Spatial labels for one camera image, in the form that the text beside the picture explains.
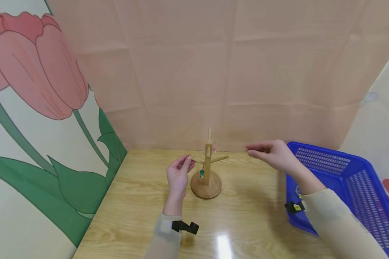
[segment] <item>round wooden base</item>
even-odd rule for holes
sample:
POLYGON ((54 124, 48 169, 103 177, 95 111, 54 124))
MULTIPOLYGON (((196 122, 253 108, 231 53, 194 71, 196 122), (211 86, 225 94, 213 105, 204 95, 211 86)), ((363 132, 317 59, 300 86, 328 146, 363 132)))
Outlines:
POLYGON ((200 178, 200 171, 197 171, 190 181, 190 187, 193 193, 202 199, 213 199, 218 196, 222 190, 222 180, 219 175, 210 171, 209 185, 203 185, 205 178, 200 178))

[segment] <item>wooden table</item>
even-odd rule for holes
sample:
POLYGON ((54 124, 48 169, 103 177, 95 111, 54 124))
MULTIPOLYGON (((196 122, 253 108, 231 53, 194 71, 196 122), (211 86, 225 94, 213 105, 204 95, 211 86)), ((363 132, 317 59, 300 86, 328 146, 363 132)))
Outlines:
MULTIPOLYGON (((167 197, 165 169, 179 156, 200 151, 131 150, 102 201, 74 259, 143 258, 167 197)), ((333 258, 313 235, 288 223, 285 175, 246 153, 219 153, 214 163, 222 192, 197 198, 187 185, 183 220, 197 235, 183 233, 179 258, 333 258)), ((189 172, 189 182, 196 170, 189 172)))

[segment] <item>beige sleeve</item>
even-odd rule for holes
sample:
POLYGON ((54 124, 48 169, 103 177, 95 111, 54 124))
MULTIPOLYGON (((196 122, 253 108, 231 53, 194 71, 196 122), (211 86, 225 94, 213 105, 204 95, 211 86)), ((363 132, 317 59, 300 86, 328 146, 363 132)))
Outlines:
POLYGON ((334 191, 326 189, 304 195, 303 205, 310 223, 336 258, 388 258, 334 191))
POLYGON ((144 256, 145 259, 178 258, 182 234, 171 229, 171 225, 173 221, 181 220, 181 217, 166 216, 163 213, 158 216, 153 239, 144 256))

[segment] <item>wooden stand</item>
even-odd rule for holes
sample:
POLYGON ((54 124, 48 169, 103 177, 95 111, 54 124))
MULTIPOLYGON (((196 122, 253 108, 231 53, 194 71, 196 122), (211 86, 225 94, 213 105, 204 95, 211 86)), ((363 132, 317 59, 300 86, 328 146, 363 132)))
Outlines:
POLYGON ((208 140, 205 144, 205 161, 200 161, 192 157, 193 161, 203 164, 205 166, 203 178, 200 177, 200 171, 197 171, 190 181, 190 187, 193 193, 202 199, 213 199, 218 196, 222 190, 222 180, 218 174, 210 170, 210 164, 229 158, 229 156, 222 156, 212 160, 213 145, 210 138, 211 127, 209 127, 208 140))

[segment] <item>blue plastic basket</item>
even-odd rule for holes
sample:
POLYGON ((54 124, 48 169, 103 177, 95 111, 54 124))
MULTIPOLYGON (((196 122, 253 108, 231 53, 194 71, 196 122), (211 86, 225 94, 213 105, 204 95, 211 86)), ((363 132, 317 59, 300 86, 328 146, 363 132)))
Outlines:
MULTIPOLYGON (((389 256, 389 198, 372 165, 364 158, 313 145, 289 142, 294 155, 344 201, 389 256)), ((287 203, 298 203, 297 183, 287 176, 287 203)), ((318 235, 304 212, 290 223, 318 235)))

